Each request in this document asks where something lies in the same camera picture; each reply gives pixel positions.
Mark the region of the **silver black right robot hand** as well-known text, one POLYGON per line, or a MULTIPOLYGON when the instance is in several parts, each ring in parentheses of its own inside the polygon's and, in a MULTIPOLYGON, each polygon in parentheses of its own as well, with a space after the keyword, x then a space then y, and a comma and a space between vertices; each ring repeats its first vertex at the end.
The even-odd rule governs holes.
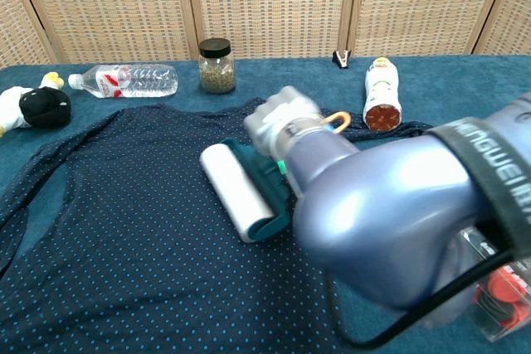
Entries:
POLYGON ((294 86, 285 86, 244 118, 245 128, 256 149, 265 156, 282 160, 292 139, 306 130, 323 126, 319 106, 294 86))

